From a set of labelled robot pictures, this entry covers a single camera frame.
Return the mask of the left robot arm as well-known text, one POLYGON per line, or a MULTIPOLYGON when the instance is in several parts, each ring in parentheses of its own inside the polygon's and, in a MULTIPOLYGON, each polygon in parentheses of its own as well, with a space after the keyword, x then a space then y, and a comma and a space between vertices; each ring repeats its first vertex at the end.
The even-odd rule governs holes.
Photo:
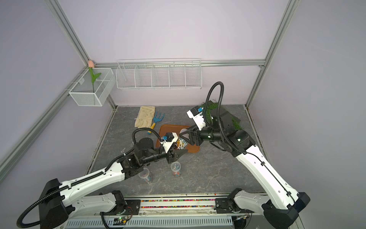
POLYGON ((131 219, 133 208, 127 204, 120 191, 112 191, 101 197, 90 196, 90 193, 136 176, 152 162, 166 159, 171 164, 188 152, 176 148, 179 136, 175 132, 160 136, 152 130, 160 143, 158 148, 154 148, 154 141, 148 137, 136 140, 135 135, 141 131, 148 131, 148 128, 134 130, 132 148, 115 157, 105 168, 64 182, 58 179, 48 181, 39 199, 19 216, 17 227, 54 229, 70 218, 85 213, 100 214, 104 224, 106 215, 128 215, 128 219, 131 219))

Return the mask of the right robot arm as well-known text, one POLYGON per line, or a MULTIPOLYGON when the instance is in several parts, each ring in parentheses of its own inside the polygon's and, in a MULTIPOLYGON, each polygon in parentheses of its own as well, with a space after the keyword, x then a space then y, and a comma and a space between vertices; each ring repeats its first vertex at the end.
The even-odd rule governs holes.
POLYGON ((192 146, 208 141, 217 149, 229 152, 251 172, 267 194, 260 197, 236 188, 217 210, 233 213, 249 210, 263 215, 274 228, 287 229, 309 204, 310 197, 292 188, 266 160, 253 138, 235 128, 231 114, 221 109, 223 95, 224 84, 214 83, 204 106, 187 112, 195 125, 179 136, 192 146))

